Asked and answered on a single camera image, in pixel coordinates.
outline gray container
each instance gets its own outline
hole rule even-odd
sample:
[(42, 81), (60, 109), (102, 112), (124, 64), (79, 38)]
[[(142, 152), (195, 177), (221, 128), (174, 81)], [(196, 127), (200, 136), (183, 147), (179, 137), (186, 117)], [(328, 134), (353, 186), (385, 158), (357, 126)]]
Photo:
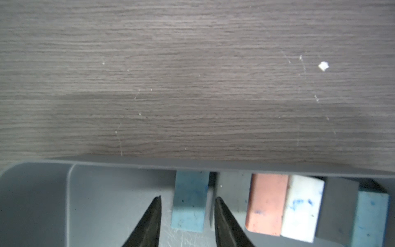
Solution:
[[(155, 196), (162, 196), (161, 247), (214, 247), (209, 225), (212, 187), (203, 233), (170, 227), (176, 170), (245, 171), (374, 178), (390, 194), (385, 246), (395, 246), (395, 173), (341, 166), (257, 164), (81, 155), (12, 165), (0, 173), (0, 246), (120, 247)], [(260, 246), (314, 244), (248, 232)]]

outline wooden surface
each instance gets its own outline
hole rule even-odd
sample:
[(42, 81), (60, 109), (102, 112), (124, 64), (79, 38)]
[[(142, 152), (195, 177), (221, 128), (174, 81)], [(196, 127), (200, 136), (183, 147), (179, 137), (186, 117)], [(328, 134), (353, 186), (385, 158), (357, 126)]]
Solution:
[(1, 0), (0, 166), (93, 153), (395, 171), (394, 10)]

